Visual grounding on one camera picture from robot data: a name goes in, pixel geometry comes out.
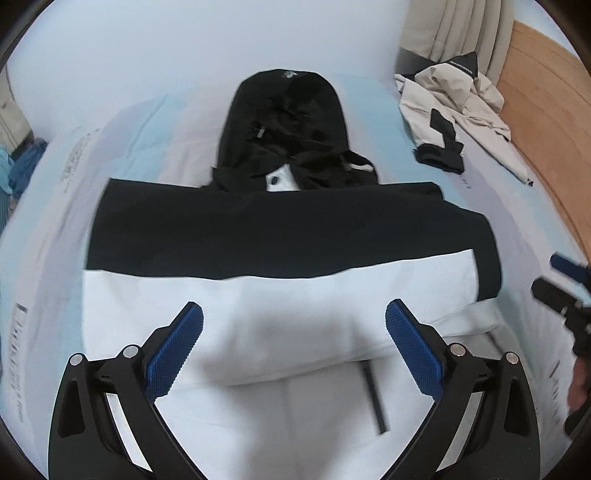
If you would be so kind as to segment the person right hand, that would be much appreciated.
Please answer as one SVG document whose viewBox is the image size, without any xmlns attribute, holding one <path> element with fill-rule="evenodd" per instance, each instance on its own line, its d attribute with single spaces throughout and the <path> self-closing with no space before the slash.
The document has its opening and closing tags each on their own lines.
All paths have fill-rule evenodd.
<svg viewBox="0 0 591 480">
<path fill-rule="evenodd" d="M 571 411 L 580 410 L 590 397 L 590 362 L 578 357 L 573 366 L 572 382 L 568 391 L 568 406 Z"/>
</svg>

